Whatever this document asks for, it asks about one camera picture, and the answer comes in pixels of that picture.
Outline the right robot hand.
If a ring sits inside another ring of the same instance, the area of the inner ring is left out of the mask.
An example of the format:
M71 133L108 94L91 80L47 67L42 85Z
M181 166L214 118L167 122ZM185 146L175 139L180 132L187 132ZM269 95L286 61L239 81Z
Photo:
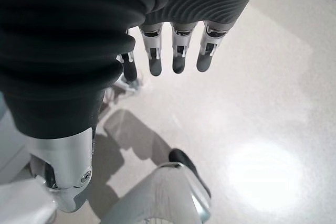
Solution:
M248 2L1 0L1 93L62 211L86 201L105 89L121 75L136 79L127 31L139 27L158 76L163 23L173 27L173 70L181 73L192 31L204 22L197 59L204 72Z

